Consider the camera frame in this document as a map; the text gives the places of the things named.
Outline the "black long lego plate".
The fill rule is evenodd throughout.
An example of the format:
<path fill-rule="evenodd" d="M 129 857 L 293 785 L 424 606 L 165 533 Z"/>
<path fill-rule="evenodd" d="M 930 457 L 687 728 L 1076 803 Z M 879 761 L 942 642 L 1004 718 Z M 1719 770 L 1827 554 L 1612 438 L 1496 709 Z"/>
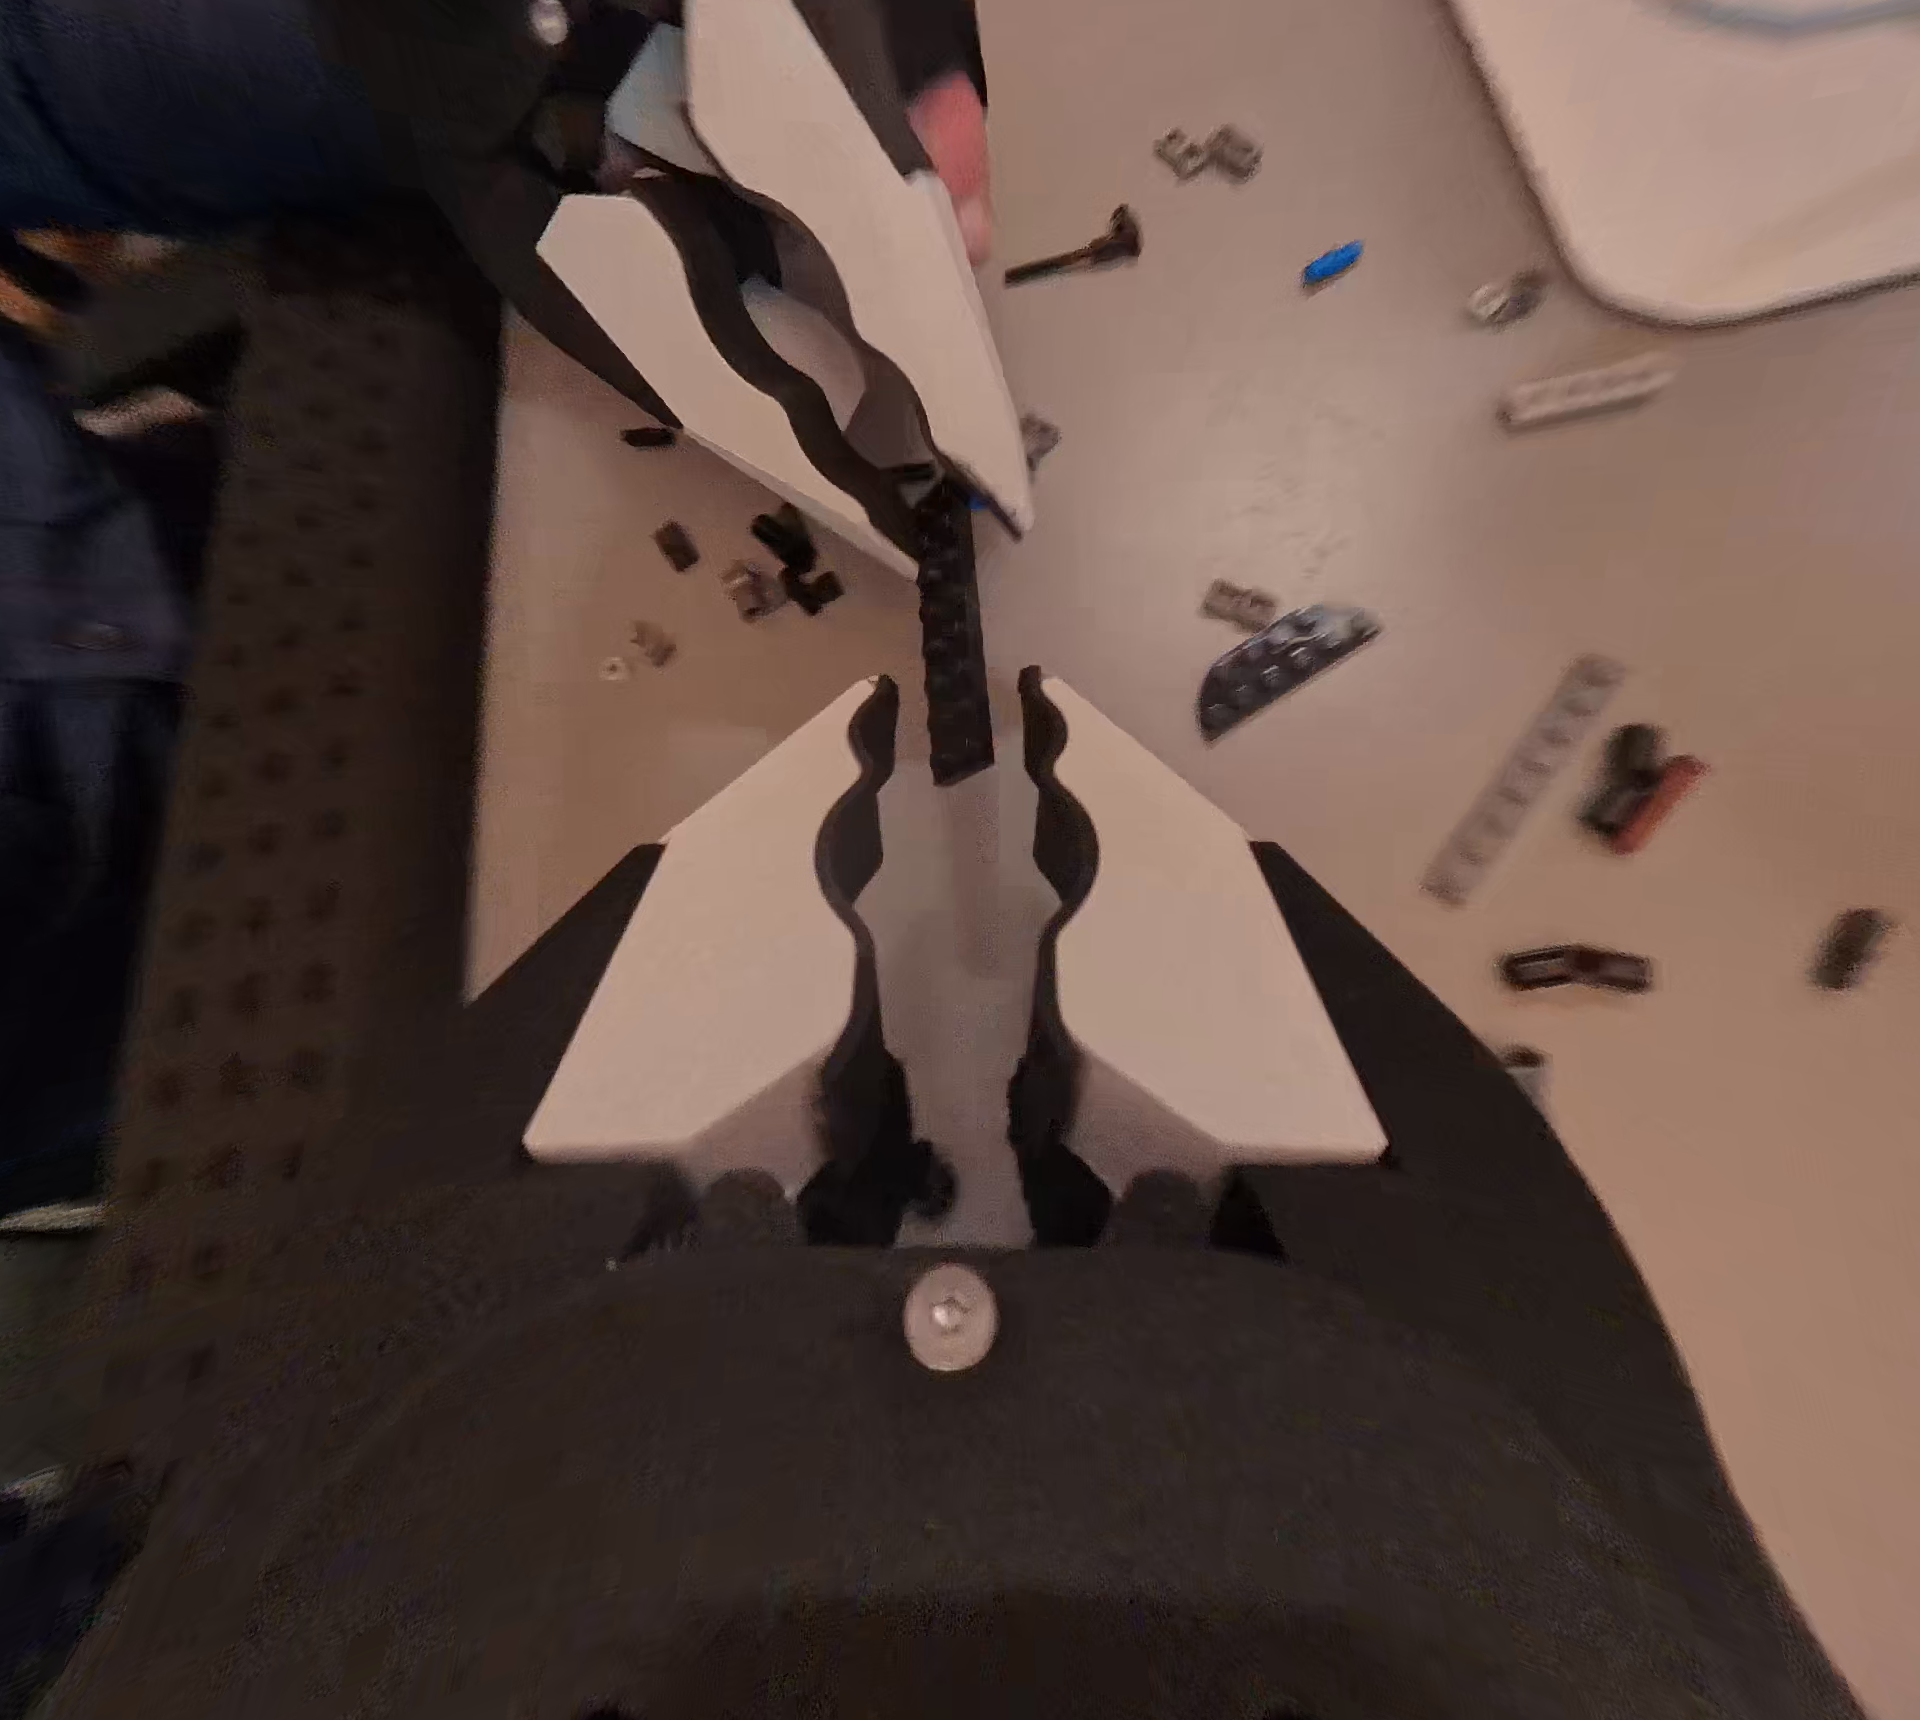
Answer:
<path fill-rule="evenodd" d="M 914 507 L 927 771 L 940 790 L 996 764 L 993 708 L 979 614 L 974 512 L 940 477 Z"/>

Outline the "person's left hand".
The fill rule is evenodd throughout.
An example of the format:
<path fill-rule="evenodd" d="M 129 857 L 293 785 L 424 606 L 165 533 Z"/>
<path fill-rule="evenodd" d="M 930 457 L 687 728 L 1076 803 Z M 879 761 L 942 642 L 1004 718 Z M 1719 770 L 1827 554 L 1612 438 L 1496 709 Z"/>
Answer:
<path fill-rule="evenodd" d="M 953 69 L 907 101 L 907 122 L 948 191 L 972 268 L 993 246 L 987 111 L 972 79 Z"/>

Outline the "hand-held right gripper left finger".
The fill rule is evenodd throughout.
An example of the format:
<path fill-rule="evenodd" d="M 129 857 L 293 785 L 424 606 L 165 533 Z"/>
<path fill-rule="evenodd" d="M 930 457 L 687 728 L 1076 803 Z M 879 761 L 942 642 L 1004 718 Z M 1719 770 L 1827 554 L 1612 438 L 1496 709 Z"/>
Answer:
<path fill-rule="evenodd" d="M 857 912 L 884 861 L 900 687 L 863 676 L 677 819 L 524 1124 L 545 1166 L 757 1174 L 828 1244 L 953 1204 L 915 1125 Z"/>

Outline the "scattered small lego pieces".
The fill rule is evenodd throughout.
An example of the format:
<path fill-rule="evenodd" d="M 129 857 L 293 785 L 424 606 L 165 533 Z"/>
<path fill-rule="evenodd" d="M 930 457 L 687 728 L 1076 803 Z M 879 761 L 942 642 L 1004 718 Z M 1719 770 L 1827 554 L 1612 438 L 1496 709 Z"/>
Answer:
<path fill-rule="evenodd" d="M 1675 326 L 1587 292 L 1443 0 L 981 0 L 1032 646 L 1567 1092 L 1899 1065 L 1916 281 Z M 1380 638 L 1207 743 L 1207 666 Z M 1572 660 L 1617 694 L 1421 891 Z"/>

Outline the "white metal desk stand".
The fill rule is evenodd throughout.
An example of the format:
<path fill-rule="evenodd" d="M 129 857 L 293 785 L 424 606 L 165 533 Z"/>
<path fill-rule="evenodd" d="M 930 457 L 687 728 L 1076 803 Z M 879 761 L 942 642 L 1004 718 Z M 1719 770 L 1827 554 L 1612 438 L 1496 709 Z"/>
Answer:
<path fill-rule="evenodd" d="M 1675 326 L 1916 275 L 1917 0 L 1448 0 L 1548 227 Z"/>

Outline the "long grey lego plate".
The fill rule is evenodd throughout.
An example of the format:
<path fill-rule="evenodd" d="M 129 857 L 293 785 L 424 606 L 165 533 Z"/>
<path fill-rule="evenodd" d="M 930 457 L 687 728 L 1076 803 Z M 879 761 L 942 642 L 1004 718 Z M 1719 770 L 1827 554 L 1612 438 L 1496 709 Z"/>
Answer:
<path fill-rule="evenodd" d="M 1567 664 L 1427 861 L 1420 878 L 1426 895 L 1449 907 L 1461 907 L 1476 895 L 1514 848 L 1534 806 L 1566 771 L 1623 678 L 1626 668 L 1610 656 L 1584 654 Z"/>

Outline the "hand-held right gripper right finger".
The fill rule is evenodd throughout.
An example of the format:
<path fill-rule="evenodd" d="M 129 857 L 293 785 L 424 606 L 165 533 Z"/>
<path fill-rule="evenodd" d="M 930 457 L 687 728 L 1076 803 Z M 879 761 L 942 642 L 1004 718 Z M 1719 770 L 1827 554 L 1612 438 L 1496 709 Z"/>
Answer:
<path fill-rule="evenodd" d="M 1063 678 L 1028 666 L 1018 697 L 1054 894 L 1005 1087 L 1034 1245 L 1098 1245 L 1140 1185 L 1211 1227 L 1247 1171 L 1380 1162 L 1255 839 Z"/>

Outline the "dark half-round lego plate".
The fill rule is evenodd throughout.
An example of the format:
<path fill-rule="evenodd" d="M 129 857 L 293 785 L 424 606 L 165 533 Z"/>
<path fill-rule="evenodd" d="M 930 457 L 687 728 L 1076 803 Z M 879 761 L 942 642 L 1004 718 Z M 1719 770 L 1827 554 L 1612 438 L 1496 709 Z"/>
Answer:
<path fill-rule="evenodd" d="M 1359 606 L 1307 604 L 1275 616 L 1207 666 L 1194 705 L 1197 736 L 1211 745 L 1380 634 L 1380 616 Z"/>

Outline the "person's dark blue clothing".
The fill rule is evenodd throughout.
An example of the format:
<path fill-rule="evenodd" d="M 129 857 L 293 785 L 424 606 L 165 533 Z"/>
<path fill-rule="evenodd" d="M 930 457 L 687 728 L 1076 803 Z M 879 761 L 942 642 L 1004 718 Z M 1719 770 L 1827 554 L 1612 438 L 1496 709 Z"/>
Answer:
<path fill-rule="evenodd" d="M 1 361 L 1 1210 L 97 1193 L 190 616 L 149 503 Z"/>

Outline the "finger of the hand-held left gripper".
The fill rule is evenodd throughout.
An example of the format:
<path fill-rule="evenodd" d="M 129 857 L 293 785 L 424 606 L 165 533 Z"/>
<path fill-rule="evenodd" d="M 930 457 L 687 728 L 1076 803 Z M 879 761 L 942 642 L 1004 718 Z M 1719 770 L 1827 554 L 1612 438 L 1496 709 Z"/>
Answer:
<path fill-rule="evenodd" d="M 852 331 L 914 391 L 932 450 L 1021 537 L 1021 417 L 940 177 L 900 171 L 794 0 L 684 0 L 689 129 L 824 253 Z"/>
<path fill-rule="evenodd" d="M 818 532 L 912 581 L 930 465 L 894 364 L 852 331 L 824 253 L 717 177 L 564 195 L 540 256 L 666 417 Z"/>

